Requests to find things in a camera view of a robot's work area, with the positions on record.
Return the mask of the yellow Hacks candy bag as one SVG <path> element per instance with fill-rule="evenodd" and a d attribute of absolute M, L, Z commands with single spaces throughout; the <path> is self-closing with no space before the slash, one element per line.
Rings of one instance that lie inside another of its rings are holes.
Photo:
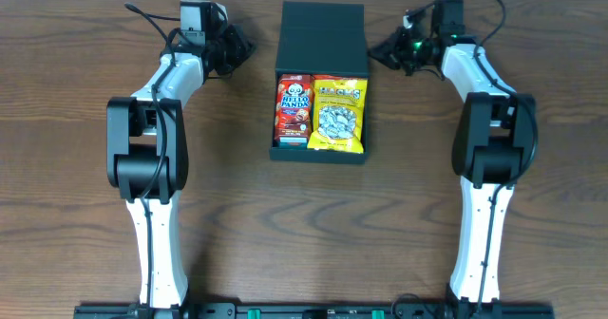
<path fill-rule="evenodd" d="M 307 148 L 363 154 L 368 80 L 314 75 L 313 132 Z"/>

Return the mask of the red Hello Panda box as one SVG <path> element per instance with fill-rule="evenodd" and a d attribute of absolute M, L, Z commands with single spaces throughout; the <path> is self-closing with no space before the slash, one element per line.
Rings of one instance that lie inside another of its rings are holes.
<path fill-rule="evenodd" d="M 283 74 L 277 84 L 275 141 L 280 137 L 309 138 L 314 105 L 312 75 Z"/>

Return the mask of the dark green box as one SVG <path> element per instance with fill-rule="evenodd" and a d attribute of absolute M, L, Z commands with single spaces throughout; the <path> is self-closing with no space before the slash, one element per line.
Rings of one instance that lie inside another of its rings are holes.
<path fill-rule="evenodd" d="M 284 1 L 275 62 L 275 96 L 283 74 L 370 78 L 362 4 Z M 346 153 L 280 146 L 273 129 L 270 160 L 364 164 L 369 155 L 368 102 L 365 100 L 364 153 Z"/>

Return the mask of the teal Good Day cookie box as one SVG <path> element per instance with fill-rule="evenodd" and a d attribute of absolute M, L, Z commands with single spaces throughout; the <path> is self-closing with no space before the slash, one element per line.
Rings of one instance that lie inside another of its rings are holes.
<path fill-rule="evenodd" d="M 277 141 L 277 147 L 280 149 L 303 149 L 308 148 L 308 138 L 303 137 L 280 137 Z"/>

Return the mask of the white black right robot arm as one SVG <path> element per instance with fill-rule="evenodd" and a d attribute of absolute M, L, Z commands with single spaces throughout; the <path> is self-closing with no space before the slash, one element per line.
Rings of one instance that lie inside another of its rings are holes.
<path fill-rule="evenodd" d="M 437 66 L 464 103 L 451 151 L 463 213 L 449 287 L 460 301 L 490 304 L 500 297 L 497 272 L 505 212 L 538 146 L 535 100 L 505 84 L 482 43 L 460 32 L 425 38 L 412 26 L 400 27 L 369 55 L 408 75 Z"/>

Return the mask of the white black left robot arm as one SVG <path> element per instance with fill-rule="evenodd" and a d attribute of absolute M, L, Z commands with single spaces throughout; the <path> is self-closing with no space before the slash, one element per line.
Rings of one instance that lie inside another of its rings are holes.
<path fill-rule="evenodd" d="M 170 35 L 179 41 L 162 52 L 150 80 L 106 107 L 107 177 L 135 226 L 140 305 L 149 314 L 181 308 L 188 292 L 178 230 L 189 168 L 183 109 L 207 80 L 231 75 L 255 49 L 238 25 L 218 37 L 180 28 Z"/>

